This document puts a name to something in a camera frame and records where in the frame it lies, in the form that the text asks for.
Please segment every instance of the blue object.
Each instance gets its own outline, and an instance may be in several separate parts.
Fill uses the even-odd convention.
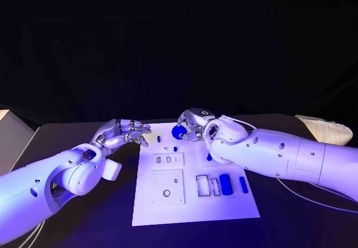
[[[208,154],[206,160],[212,161],[211,153]]]
[[[180,133],[188,133],[186,128],[183,126],[175,126],[172,129],[172,135],[177,140],[182,140],[182,138],[179,137]]]
[[[244,181],[244,177],[239,177],[239,183],[241,183],[241,187],[242,187],[242,192],[248,193],[248,187],[247,187],[247,184],[245,184],[245,181]]]
[[[229,182],[229,175],[228,174],[219,175],[219,184],[221,184],[222,195],[232,195],[232,188],[231,188],[231,182]]]

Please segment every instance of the beige cushion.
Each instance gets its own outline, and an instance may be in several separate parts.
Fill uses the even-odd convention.
[[[296,115],[296,117],[307,126],[319,142],[343,146],[352,139],[352,131],[345,125],[303,115]]]

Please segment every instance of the white board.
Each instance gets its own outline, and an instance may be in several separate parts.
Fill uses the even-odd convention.
[[[244,169],[235,164],[224,165],[215,161],[208,162],[205,142],[175,139],[172,137],[175,124],[150,124],[151,134],[144,134],[149,147],[140,148],[131,225],[143,226],[258,218],[260,213]],[[170,157],[173,156],[170,155],[172,153],[182,153],[182,155],[177,155],[177,158],[182,159],[180,163],[170,164],[170,162],[166,162],[159,166],[156,162],[157,155],[160,154],[159,157],[166,158],[166,153]],[[173,178],[172,174],[175,175],[177,171],[182,172],[182,177]],[[212,179],[218,181],[218,190],[221,192],[221,174],[229,175],[234,194],[214,196]],[[208,176],[211,196],[198,196],[196,176]],[[248,193],[245,194],[239,184],[239,177],[244,177],[248,187]],[[182,179],[180,182],[177,181],[179,184],[172,183],[175,179]],[[160,180],[160,186],[153,183],[156,180]],[[164,187],[173,187],[172,190],[169,189],[169,196],[164,196],[164,194],[167,195]]]

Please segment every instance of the robotic hand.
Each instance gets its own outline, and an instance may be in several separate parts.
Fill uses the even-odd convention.
[[[150,133],[147,124],[112,119],[88,144],[0,176],[0,246],[32,230],[75,196],[86,194],[101,177],[115,180],[121,164],[105,156],[128,142],[147,146],[143,133]]]
[[[257,129],[248,123],[203,109],[182,113],[176,138],[206,142],[212,158],[235,163],[265,176],[306,181],[330,188],[358,200],[358,149],[320,143],[291,134]]]

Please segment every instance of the black curtain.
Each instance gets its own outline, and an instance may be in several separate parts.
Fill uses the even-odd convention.
[[[189,107],[355,125],[356,10],[343,1],[10,2],[0,107],[33,128],[176,118]]]

